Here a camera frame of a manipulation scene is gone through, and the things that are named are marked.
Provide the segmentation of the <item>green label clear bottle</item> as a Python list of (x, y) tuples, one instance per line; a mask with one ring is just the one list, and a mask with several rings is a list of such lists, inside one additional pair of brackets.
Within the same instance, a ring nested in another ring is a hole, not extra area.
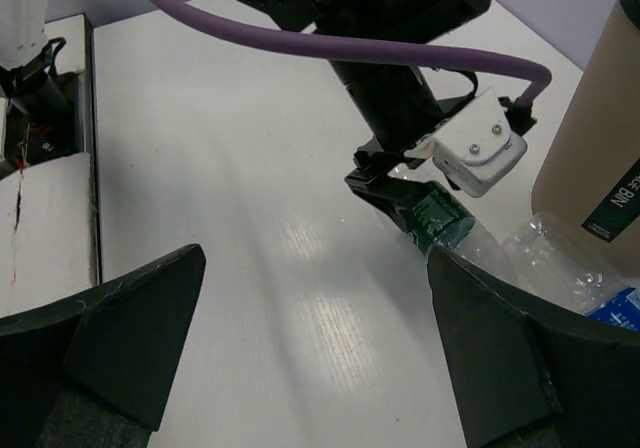
[(437, 180), (414, 177), (401, 164), (388, 172), (394, 178), (429, 183), (433, 191), (413, 210), (414, 227), (402, 232), (386, 215), (378, 218), (385, 230), (407, 248), (415, 246), (424, 256), (433, 247), (446, 248), (507, 283), (516, 284), (517, 274), (504, 250), (484, 225)]

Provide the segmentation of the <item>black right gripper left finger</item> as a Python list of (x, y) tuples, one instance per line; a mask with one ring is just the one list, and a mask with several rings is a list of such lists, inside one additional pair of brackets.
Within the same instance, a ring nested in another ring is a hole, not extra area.
[(206, 267), (198, 244), (1, 320), (4, 447), (145, 447)]

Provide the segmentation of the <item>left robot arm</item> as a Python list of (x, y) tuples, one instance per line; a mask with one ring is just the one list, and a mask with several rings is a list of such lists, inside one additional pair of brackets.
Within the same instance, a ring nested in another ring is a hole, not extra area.
[(533, 126), (533, 102), (551, 80), (546, 67), (529, 60), (435, 45), (438, 37), (485, 14), (492, 0), (235, 1), (276, 24), (272, 49), (328, 60), (372, 132), (355, 152), (347, 185), (403, 231), (413, 227), (415, 207), (429, 185), (395, 181), (390, 170), (400, 164), (418, 167), (410, 148), (474, 100), (473, 94), (436, 98), (421, 68), (470, 81), (480, 73), (526, 81), (518, 98), (498, 101), (518, 134)]

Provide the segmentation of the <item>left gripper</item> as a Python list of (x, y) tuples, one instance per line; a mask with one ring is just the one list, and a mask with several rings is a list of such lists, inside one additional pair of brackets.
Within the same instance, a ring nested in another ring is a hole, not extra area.
[(530, 106), (479, 95), (396, 153), (360, 149), (370, 167), (354, 169), (345, 182), (355, 196), (409, 233), (413, 210), (433, 191), (429, 183), (406, 180), (411, 170), (430, 161), (454, 187), (492, 188), (524, 157), (524, 135), (535, 124)]

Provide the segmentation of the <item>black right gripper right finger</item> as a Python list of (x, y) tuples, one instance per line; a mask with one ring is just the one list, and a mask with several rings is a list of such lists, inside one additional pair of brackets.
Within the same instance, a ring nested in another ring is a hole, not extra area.
[(639, 335), (435, 248), (427, 277), (469, 447), (636, 447)]

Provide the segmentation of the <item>blue label bottle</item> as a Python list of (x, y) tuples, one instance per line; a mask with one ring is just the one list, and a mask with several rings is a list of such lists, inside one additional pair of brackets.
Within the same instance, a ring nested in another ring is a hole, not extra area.
[(639, 330), (639, 289), (556, 217), (534, 215), (502, 249), (521, 289), (589, 319)]

